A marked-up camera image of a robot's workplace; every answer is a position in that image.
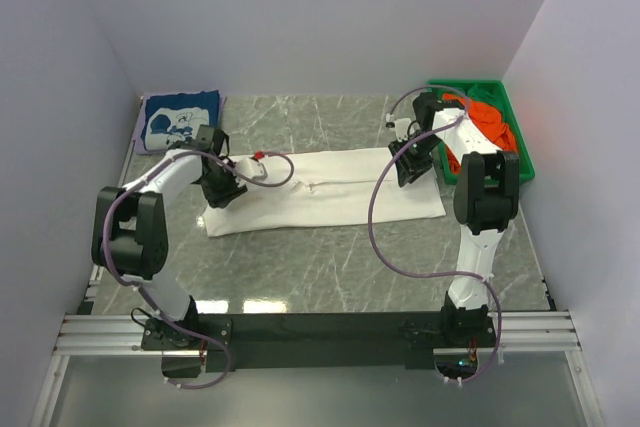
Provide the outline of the white t-shirt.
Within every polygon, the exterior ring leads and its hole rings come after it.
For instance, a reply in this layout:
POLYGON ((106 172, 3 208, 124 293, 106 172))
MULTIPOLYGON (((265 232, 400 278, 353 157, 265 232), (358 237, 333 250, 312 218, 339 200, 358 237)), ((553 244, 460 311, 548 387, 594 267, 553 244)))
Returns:
MULTIPOLYGON (((365 225, 374 186, 392 155, 386 148, 292 154, 262 161, 269 183, 294 175, 275 188, 249 185, 225 208, 208 207, 203 222, 210 238, 285 227, 365 225)), ((396 170, 385 176, 373 221, 396 222, 446 214, 433 170, 401 187, 396 170)))

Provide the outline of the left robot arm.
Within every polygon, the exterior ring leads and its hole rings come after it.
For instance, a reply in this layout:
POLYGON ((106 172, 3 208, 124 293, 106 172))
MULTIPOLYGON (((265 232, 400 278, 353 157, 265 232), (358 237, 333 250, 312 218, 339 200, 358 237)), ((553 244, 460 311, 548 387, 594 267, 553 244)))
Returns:
POLYGON ((140 290, 154 315, 176 336, 195 333, 195 300, 177 283, 166 261, 166 208, 190 185, 198 185, 211 208, 225 208, 247 192, 228 158, 229 136, 202 126, 195 138, 178 142, 154 167, 122 187, 97 197, 91 256, 123 286, 140 290))

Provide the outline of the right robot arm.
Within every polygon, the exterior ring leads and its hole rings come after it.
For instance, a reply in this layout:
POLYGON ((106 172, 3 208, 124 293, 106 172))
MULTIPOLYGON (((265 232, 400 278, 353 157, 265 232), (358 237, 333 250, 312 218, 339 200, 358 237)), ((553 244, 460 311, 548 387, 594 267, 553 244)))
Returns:
POLYGON ((453 210, 461 227, 460 246, 438 327, 438 334, 456 345, 494 332, 487 281, 498 244, 518 212, 519 156, 474 124, 470 99, 446 99, 427 89, 416 92, 413 119, 398 119, 395 107, 386 114, 385 125, 396 136, 388 149, 401 188, 431 170, 431 152, 440 143, 459 164, 453 210))

